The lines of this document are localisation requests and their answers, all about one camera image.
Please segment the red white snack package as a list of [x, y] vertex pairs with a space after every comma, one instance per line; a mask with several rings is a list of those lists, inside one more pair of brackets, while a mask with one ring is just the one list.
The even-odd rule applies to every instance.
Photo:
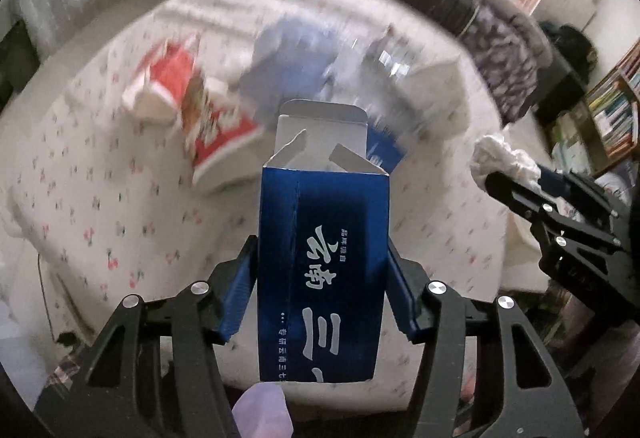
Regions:
[[213, 192], [252, 179], [262, 169], [264, 127], [226, 83], [195, 73], [181, 102], [181, 123], [194, 190]]

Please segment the red instant noodle cup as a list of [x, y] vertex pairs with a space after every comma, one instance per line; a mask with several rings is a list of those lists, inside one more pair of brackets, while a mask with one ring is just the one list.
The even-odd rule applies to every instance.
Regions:
[[122, 92], [124, 109], [140, 121], [174, 123], [194, 74], [198, 47], [198, 34], [154, 44]]

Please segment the blue cardboard box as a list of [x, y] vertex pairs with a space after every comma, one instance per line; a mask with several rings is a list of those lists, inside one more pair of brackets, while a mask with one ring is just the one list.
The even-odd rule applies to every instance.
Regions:
[[262, 168], [257, 326], [264, 382], [358, 383], [380, 341], [390, 177], [366, 157], [368, 116], [332, 102], [281, 107]]

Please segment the pile of dark clothes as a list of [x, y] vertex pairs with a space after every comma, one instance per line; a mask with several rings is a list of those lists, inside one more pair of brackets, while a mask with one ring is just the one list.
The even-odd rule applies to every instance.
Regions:
[[590, 39], [570, 24], [557, 26], [551, 21], [541, 21], [539, 27], [582, 79], [582, 82], [588, 84], [590, 74], [598, 62], [598, 52]]

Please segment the light blue plastic bag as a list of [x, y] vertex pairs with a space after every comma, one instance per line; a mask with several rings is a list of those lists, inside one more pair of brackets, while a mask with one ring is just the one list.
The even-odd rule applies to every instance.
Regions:
[[238, 82], [240, 96], [254, 112], [254, 119], [272, 126], [285, 102], [318, 100], [326, 86], [326, 70], [341, 47], [336, 32], [296, 17], [285, 17], [262, 30], [252, 64]]

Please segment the cherry print table cloth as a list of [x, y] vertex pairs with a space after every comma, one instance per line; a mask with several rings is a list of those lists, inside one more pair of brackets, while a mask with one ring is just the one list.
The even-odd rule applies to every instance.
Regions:
[[[476, 139], [499, 131], [500, 114], [449, 34], [395, 0], [166, 0], [55, 86], [55, 101], [10, 169], [8, 208], [54, 279], [53, 314], [63, 329], [92, 342], [124, 297], [175, 296], [258, 236], [262, 169], [213, 192], [194, 190], [181, 107], [174, 123], [140, 121], [122, 106], [122, 92], [154, 44], [198, 34], [194, 74], [226, 83], [254, 119], [239, 78], [262, 30], [285, 17], [342, 40], [313, 102], [367, 113], [366, 157], [390, 177], [387, 247], [462, 296], [495, 298], [506, 211], [475, 185], [469, 165]], [[274, 154], [277, 122], [259, 123], [262, 168]], [[255, 277], [239, 330], [216, 351], [224, 383], [237, 388], [263, 382], [257, 270]], [[286, 398], [340, 411], [405, 409], [421, 351], [396, 327], [387, 299], [385, 280], [370, 380], [274, 382]]]

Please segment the wooden bookshelf with books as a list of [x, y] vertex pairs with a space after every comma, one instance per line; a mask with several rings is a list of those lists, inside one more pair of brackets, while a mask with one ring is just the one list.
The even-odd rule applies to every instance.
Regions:
[[639, 45], [547, 131], [552, 159], [563, 171], [599, 177], [639, 162]]

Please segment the white tissue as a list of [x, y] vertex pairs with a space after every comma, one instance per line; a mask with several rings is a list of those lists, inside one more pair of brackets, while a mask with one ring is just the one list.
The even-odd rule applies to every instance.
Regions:
[[470, 162], [470, 172], [480, 189], [486, 191], [487, 177], [501, 173], [535, 192], [541, 192], [539, 185], [541, 169], [524, 150], [513, 149], [501, 134], [484, 135], [474, 143]]

